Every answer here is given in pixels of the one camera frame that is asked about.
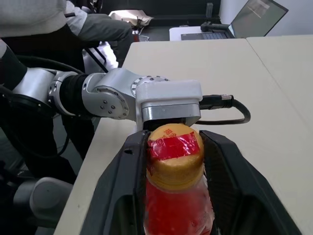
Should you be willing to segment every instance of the yellow bottle cap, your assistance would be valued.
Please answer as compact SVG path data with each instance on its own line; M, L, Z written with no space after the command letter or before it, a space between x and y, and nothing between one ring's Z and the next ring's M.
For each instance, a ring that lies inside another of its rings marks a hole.
M167 158L160 156L151 162L147 170L149 180L159 188L166 190L184 190L196 184L203 176L203 142L201 136L184 124L167 124L151 133L149 140L175 138L191 134L198 143L198 151L186 156Z

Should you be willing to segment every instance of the bottle cap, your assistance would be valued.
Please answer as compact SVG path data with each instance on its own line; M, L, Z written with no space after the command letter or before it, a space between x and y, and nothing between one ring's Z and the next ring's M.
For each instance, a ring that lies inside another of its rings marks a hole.
M185 190L203 176L203 142L184 124L167 124L151 133L147 177L165 190Z

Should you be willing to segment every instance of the gray pants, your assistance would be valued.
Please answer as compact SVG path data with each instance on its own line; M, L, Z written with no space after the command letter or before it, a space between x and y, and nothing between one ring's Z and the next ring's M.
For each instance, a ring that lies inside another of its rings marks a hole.
M134 39L129 23L112 20L105 14L88 14L78 37L83 41L109 42L119 67L122 67Z

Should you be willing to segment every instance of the table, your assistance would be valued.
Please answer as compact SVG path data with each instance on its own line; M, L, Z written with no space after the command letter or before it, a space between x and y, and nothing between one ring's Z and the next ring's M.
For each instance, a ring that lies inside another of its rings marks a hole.
M201 33L200 26L170 28L170 41L181 41L181 35L186 33Z
M134 43L124 68L170 80L195 79L201 82L203 95L233 94L245 104L252 115L250 123L193 127L236 142L243 156L268 179L303 234L311 234L313 134L300 109L286 97L287 88L276 82L250 44L246 39ZM202 113L202 119L238 117L233 109ZM55 235L79 235L97 180L133 126L127 120L100 121Z

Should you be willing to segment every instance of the red bottle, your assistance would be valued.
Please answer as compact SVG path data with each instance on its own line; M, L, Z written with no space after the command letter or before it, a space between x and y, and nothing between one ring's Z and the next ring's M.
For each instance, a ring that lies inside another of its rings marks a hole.
M149 140L147 235L209 235L214 213L203 176L200 135L182 124L156 129Z

